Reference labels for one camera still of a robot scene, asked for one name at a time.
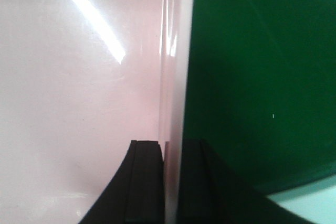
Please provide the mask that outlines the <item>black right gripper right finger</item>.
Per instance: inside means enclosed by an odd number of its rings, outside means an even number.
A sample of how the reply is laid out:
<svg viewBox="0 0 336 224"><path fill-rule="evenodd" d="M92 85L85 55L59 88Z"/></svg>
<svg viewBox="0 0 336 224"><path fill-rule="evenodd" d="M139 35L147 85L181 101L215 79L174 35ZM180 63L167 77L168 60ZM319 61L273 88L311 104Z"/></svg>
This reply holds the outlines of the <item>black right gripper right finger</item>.
<svg viewBox="0 0 336 224"><path fill-rule="evenodd" d="M309 223L255 190L205 140L183 140L177 223Z"/></svg>

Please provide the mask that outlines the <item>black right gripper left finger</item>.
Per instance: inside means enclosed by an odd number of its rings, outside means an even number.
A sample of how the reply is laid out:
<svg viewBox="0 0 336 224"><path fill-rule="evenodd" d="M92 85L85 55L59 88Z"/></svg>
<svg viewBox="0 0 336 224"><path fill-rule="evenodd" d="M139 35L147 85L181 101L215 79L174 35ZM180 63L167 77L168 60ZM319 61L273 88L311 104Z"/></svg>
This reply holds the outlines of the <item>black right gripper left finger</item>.
<svg viewBox="0 0 336 224"><path fill-rule="evenodd" d="M157 141L131 141L116 174L80 222L164 222L163 158Z"/></svg>

